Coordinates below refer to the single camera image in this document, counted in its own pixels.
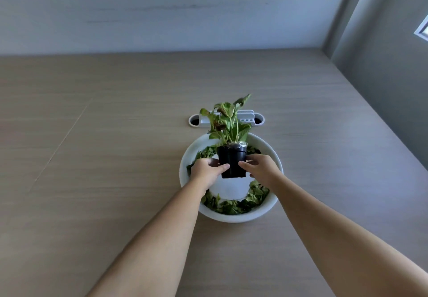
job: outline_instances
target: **nursery pot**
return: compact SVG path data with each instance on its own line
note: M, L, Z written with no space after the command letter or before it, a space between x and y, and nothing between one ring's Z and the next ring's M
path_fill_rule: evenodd
M245 177L245 170L238 165L239 161L247 158L247 143L229 143L217 148L217 155L220 165L230 164L230 168L223 172L223 179L233 177Z

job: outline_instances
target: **forearm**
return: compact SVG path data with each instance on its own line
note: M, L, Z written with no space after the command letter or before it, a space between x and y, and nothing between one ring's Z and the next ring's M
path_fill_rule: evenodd
M177 192L124 248L88 296L174 296L204 185L191 181Z
M272 181L290 222L338 296L428 296L428 274L285 177Z

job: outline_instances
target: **left hand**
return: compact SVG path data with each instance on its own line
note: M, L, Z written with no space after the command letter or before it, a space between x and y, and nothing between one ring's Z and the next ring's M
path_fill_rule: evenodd
M204 189L206 191L214 184L217 177L228 170L229 167L229 164L220 165L218 159L201 158L193 165L190 180L199 181L205 186Z

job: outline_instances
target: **large white planter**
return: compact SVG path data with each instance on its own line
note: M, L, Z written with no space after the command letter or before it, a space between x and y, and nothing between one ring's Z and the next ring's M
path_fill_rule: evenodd
M198 151L206 148L207 146L214 145L218 142L219 142L218 139L209 139L208 134L206 134L196 139L189 146L189 148L187 148L180 163L181 186L184 186L189 181L189 175L187 173L186 167L187 165L190 165L193 163ZM275 163L278 165L279 169L283 173L281 161L278 158L278 155L275 153L272 147L268 145L267 142L265 142L260 137L253 135L252 133L248 134L247 142L249 145L259 149L262 154L269 155L270 157L272 157L272 159L275 161ZM219 179L217 179L217 182L211 188L211 191L214 195L219 193L222 198L227 198L227 199L243 198L249 190L249 182L251 180L253 179L249 177L248 173L247 173L247 177L242 179L222 179L221 177L219 177ZM267 195L265 201L259 207L254 208L249 213L244 213L242 215L232 215L232 216L223 215L221 213L216 213L215 211L212 211L211 209L204 206L203 204L200 204L199 211L203 213L205 216L218 220L220 222L248 222L250 220L256 219L261 215L264 215L265 213L267 213L275 205L277 201L278 201L278 198L276 197L276 195L270 192Z

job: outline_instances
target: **wooden table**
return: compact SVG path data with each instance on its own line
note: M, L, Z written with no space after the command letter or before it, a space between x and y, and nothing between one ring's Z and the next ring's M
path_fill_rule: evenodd
M4 57L1 295L84 295L179 189L187 118L248 93L288 177L428 269L428 173L322 52ZM200 215L177 294L332 295L279 204Z

